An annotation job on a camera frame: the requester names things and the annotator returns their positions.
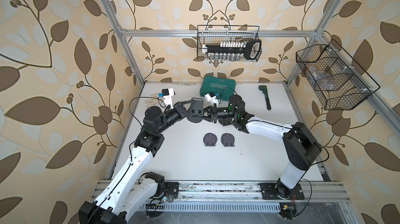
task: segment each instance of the white table surface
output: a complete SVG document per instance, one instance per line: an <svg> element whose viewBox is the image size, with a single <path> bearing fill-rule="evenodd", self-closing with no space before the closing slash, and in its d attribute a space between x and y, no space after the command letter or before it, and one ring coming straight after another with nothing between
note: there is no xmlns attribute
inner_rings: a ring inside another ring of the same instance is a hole
<svg viewBox="0 0 400 224"><path fill-rule="evenodd" d="M259 85L267 85L272 110L267 110L264 94L258 90ZM173 88L173 103L200 97L201 84L146 84L142 96L161 92L163 88ZM297 122L282 84L237 84L235 91L246 103L245 109L264 120L284 124ZM147 98L141 98L135 116L143 122L147 109ZM222 101L220 107L227 106ZM204 100L204 107L211 105ZM114 175L129 156L129 144L140 132L138 122L133 119L127 133L124 146L118 158ZM206 133L218 137L215 147L206 147L203 137ZM234 147L224 147L221 136L230 133L235 137ZM283 142L268 137L246 134L237 131L232 125L223 127L207 121L192 123L187 119L178 121L163 132L165 140L154 159L144 172L153 171L165 176L166 180L240 180L265 181L278 180L289 160ZM305 179L322 181L317 166L312 166L304 175Z"/></svg>

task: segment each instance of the wall-mounted wire basket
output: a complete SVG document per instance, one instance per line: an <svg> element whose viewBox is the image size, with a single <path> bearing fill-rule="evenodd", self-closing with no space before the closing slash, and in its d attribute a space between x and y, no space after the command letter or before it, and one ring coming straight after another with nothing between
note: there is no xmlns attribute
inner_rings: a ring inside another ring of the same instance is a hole
<svg viewBox="0 0 400 224"><path fill-rule="evenodd" d="M197 60L258 61L261 40L258 26L197 26Z"/></svg>
<svg viewBox="0 0 400 224"><path fill-rule="evenodd" d="M316 44L296 52L296 62L325 110L352 110L380 86L343 48L355 67L347 65L337 53L337 42Z"/></svg>

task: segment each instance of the black handle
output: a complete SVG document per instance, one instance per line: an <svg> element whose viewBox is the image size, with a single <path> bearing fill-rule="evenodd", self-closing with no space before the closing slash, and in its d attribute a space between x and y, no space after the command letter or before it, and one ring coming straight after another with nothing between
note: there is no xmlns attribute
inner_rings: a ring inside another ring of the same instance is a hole
<svg viewBox="0 0 400 224"><path fill-rule="evenodd" d="M271 110L271 103L268 97L265 97L265 101L267 102L267 110Z"/></svg>

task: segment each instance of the gray floor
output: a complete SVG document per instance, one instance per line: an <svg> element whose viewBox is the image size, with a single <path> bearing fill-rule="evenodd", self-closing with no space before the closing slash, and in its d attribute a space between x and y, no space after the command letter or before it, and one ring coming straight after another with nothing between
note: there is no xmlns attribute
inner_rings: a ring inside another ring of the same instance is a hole
<svg viewBox="0 0 400 224"><path fill-rule="evenodd" d="M233 212L165 212L158 217L148 218L146 213L138 211L129 221L129 224L346 224L339 206L335 204L309 204L304 212L295 220L285 220L276 213L233 213Z"/></svg>

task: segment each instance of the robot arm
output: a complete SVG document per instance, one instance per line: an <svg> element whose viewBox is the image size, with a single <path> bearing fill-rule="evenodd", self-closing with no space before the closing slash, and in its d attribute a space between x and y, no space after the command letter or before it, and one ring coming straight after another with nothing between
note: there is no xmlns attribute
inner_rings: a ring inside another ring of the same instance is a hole
<svg viewBox="0 0 400 224"><path fill-rule="evenodd" d="M186 111L183 105L188 103L190 107ZM161 133L184 118L195 123L202 120L216 123L218 120L223 126L233 125L238 131L282 141L290 162L277 181L275 193L283 199L289 197L322 150L303 123L288 125L259 119L244 110L245 103L238 95L230 96L228 107L224 108L218 108L214 104L203 109L203 103L201 98L192 98L173 106L169 104L164 113L156 106L148 108L141 131L131 143L134 144L131 156L95 201L86 201L82 205L79 210L80 223L126 224L126 220L148 198L163 196L164 177L153 172L146 175L139 188L132 192L131 189L161 147L164 141Z"/></svg>

